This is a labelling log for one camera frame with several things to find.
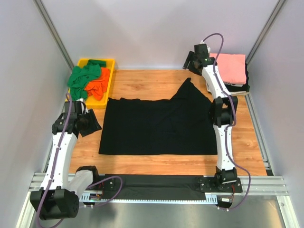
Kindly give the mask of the yellow plastic tray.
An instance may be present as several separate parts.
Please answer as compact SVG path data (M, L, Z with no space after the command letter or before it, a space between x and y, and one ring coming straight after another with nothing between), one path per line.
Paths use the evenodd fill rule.
M88 60L90 60L90 59L91 58L81 58L81 59L79 59L78 64L76 66L83 67L87 64ZM90 96L85 100L85 104L88 108L103 109L107 105L109 94L110 94L111 81L113 79L113 74L114 74L115 60L111 59L111 58L94 59L94 60L106 61L107 68L110 69L110 71L111 71L110 78L109 78L109 84L108 84L107 92L104 93L104 97L102 98L102 100L98 101L94 97Z

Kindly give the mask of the black t shirt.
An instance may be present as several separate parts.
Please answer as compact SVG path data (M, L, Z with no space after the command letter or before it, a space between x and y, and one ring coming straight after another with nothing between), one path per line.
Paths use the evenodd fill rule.
M109 99L99 146L105 155L216 155L211 101L187 78L169 100Z

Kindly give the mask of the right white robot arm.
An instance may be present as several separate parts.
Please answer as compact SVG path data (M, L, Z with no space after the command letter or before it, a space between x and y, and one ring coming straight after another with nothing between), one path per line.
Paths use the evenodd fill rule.
M183 65L183 69L203 76L209 86L213 101L209 116L216 135L218 161L214 186L224 192L237 181L236 166L232 155L232 127L235 123L238 99L233 98L220 77L215 58L210 57L205 43L194 45Z

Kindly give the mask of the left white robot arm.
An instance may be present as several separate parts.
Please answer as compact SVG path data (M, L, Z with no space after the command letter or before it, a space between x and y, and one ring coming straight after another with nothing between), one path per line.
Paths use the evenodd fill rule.
M86 107L84 99L65 102L63 113L52 124L52 152L46 175L39 189L30 195L30 203L40 220L74 218L86 188L96 190L99 187L95 166L79 167L72 181L68 180L68 175L78 137L101 129L93 109Z

